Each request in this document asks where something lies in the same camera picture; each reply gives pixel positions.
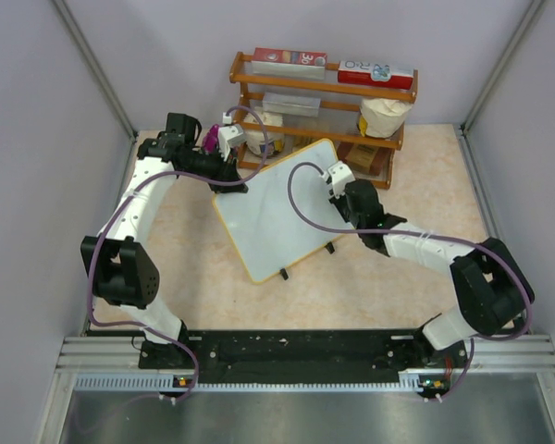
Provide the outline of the yellow framed whiteboard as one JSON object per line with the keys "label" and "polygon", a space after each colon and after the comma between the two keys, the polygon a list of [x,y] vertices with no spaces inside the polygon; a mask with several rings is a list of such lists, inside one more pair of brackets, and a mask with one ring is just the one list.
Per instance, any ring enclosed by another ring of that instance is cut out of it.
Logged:
{"label": "yellow framed whiteboard", "polygon": [[296,165],[311,162],[325,170],[337,161],[334,143],[322,139],[264,168],[247,183],[246,193],[214,197],[214,208],[253,283],[267,281],[341,236],[306,224],[288,196]]}

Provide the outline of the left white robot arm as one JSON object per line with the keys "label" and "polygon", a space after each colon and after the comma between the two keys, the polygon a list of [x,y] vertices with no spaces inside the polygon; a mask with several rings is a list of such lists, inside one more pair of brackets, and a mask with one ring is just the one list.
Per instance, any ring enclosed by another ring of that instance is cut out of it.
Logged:
{"label": "left white robot arm", "polygon": [[145,139],[133,173],[114,214],[95,236],[87,236],[80,253],[90,296],[130,315],[130,324],[145,329],[148,340],[160,343],[159,355],[171,366],[191,358],[191,345],[180,337],[182,321],[160,296],[160,273],[147,252],[152,224],[167,191],[179,177],[195,176],[214,193],[247,192],[237,171],[242,128],[230,114],[207,133],[195,117],[170,113],[166,127]]}

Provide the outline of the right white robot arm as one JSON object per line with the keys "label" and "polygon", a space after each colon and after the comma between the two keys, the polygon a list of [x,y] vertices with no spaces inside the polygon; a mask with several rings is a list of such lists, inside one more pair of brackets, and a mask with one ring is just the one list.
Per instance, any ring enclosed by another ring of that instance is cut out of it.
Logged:
{"label": "right white robot arm", "polygon": [[387,213],[370,181],[328,179],[327,184],[330,202],[358,231],[364,246],[451,279],[457,304],[420,327],[413,343],[420,364],[437,364],[460,340],[499,333],[533,302],[534,292],[501,240],[469,245],[437,240],[405,218]]}

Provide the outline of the white round tub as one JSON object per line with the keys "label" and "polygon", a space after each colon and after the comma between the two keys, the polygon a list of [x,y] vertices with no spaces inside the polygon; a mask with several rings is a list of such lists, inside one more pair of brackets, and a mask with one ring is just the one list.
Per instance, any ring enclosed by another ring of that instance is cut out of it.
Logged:
{"label": "white round tub", "polygon": [[[283,116],[276,113],[265,112],[262,108],[256,107],[254,112],[263,120],[266,127],[283,127]],[[265,135],[261,130],[246,129],[244,131],[248,149],[255,155],[262,156],[265,151]],[[268,157],[280,154],[284,149],[284,135],[279,132],[269,131]]]}

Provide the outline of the brown scouring pad pack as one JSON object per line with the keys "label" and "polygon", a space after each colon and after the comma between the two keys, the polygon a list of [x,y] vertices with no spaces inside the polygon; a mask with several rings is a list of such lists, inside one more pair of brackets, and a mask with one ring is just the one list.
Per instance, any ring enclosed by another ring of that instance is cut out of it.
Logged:
{"label": "brown scouring pad pack", "polygon": [[337,148],[338,159],[353,171],[378,176],[388,162],[390,150],[387,148],[341,142]]}

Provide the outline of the purple snack bag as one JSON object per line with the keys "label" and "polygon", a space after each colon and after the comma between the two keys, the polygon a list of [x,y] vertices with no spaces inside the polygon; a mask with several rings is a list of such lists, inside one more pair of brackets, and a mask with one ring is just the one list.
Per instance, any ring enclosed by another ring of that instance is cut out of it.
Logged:
{"label": "purple snack bag", "polygon": [[216,151],[218,145],[219,126],[213,125],[205,134],[202,141],[202,151],[206,154],[212,154]]}

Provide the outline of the clear plastic box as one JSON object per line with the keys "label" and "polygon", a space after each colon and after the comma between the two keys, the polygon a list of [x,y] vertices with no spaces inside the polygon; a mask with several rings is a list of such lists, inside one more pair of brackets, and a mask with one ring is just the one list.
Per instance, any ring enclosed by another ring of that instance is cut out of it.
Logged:
{"label": "clear plastic box", "polygon": [[265,112],[298,117],[317,117],[320,105],[320,98],[275,92],[266,92],[262,99]]}

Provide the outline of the orange wooden shelf rack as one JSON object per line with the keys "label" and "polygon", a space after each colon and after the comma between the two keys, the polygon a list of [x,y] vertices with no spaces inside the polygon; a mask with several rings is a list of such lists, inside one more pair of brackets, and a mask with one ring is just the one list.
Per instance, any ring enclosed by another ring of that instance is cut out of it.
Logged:
{"label": "orange wooden shelf rack", "polygon": [[378,176],[365,175],[380,189],[387,190],[393,177],[395,153],[404,142],[405,123],[389,138],[378,139],[363,136],[358,128],[360,104],[363,99],[392,99],[414,105],[417,99],[419,75],[413,69],[414,80],[410,90],[395,90],[354,84],[339,83],[337,80],[339,62],[327,60],[323,68],[293,65],[261,66],[252,62],[253,53],[238,52],[229,71],[229,80],[240,87],[240,105],[246,108],[262,107],[265,93],[280,93],[316,97],[321,99],[317,117],[283,115],[283,127],[269,126],[268,131],[284,135],[284,149],[274,157],[281,159],[303,146],[320,139],[334,142],[336,150],[341,142],[387,148],[390,150],[388,162]]}

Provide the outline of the cream paper bag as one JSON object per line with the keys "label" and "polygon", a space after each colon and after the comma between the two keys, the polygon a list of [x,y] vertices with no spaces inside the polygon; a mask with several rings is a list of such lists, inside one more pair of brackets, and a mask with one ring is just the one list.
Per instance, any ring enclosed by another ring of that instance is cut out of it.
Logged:
{"label": "cream paper bag", "polygon": [[358,128],[363,136],[387,139],[404,123],[413,105],[392,99],[363,99]]}

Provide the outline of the red white box right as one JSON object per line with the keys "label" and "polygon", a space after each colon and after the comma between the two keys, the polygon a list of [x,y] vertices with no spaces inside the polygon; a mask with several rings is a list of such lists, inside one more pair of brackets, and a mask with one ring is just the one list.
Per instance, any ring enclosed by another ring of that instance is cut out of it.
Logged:
{"label": "red white box right", "polygon": [[414,74],[412,69],[385,63],[343,60],[339,62],[337,80],[344,84],[410,90]]}

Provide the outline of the red foil box left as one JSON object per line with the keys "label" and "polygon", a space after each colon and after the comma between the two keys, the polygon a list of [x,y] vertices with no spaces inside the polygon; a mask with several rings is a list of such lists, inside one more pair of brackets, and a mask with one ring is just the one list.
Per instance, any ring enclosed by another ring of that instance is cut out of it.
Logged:
{"label": "red foil box left", "polygon": [[256,47],[252,62],[263,67],[293,65],[323,68],[327,64],[327,53]]}

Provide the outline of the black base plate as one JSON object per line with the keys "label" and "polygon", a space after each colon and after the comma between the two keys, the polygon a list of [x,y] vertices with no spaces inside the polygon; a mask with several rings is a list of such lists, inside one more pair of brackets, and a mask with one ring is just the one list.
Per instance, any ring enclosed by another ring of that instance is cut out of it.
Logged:
{"label": "black base plate", "polygon": [[462,368],[458,342],[436,351],[410,329],[191,330],[183,351],[146,340],[139,367],[199,370],[208,384],[344,384],[398,381],[407,369]]}

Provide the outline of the aluminium frame post left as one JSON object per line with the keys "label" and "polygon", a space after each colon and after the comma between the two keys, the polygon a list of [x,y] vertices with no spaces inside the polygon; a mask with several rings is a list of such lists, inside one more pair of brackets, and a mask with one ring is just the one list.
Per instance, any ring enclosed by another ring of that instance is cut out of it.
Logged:
{"label": "aluminium frame post left", "polygon": [[64,0],[50,0],[49,3],[54,8],[56,14],[61,20],[66,32],[74,43],[80,58],[85,67],[88,69],[92,79],[95,81],[97,88],[103,96],[113,116],[127,134],[134,140],[137,137],[137,130],[130,122],[130,118],[119,100],[111,82],[103,70],[96,54],[92,50],[84,32],[80,28],[79,22],[76,20],[68,3]]}

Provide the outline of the aluminium frame post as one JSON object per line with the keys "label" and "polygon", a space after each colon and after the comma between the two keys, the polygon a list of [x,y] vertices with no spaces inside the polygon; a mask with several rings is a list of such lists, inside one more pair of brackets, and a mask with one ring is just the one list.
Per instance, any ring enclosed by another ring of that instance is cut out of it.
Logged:
{"label": "aluminium frame post", "polygon": [[113,116],[127,134],[134,140],[137,137],[137,130],[130,122],[130,118],[119,100],[111,82],[103,70],[96,54],[92,50],[84,32],[80,28],[79,22],[76,20],[68,3],[64,0],[50,0],[49,3],[54,8],[56,14],[61,20],[66,32],[74,43],[80,58],[85,67],[88,69],[92,79],[95,81],[97,88],[103,96]]}
{"label": "aluminium frame post", "polygon": [[516,28],[511,34],[508,42],[500,53],[500,56],[489,72],[483,87],[475,98],[473,105],[470,107],[466,118],[460,125],[463,137],[466,137],[474,128],[476,121],[487,106],[492,94],[500,85],[504,75],[507,73],[514,57],[524,44],[528,34],[535,27],[540,19],[546,5],[546,0],[530,1],[525,9],[522,17],[519,19]]}

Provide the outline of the aluminium frame post right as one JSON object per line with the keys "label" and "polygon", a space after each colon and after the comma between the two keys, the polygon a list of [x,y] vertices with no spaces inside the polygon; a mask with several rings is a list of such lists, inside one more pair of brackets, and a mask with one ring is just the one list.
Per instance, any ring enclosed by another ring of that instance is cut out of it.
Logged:
{"label": "aluminium frame post right", "polygon": [[516,28],[511,34],[508,42],[500,53],[500,56],[489,72],[483,87],[475,98],[473,105],[470,107],[466,118],[460,125],[463,137],[466,137],[474,128],[476,121],[487,106],[492,94],[500,85],[504,75],[507,73],[514,57],[524,44],[528,34],[535,27],[540,19],[546,5],[546,0],[530,1],[525,9],[522,17],[519,19]]}

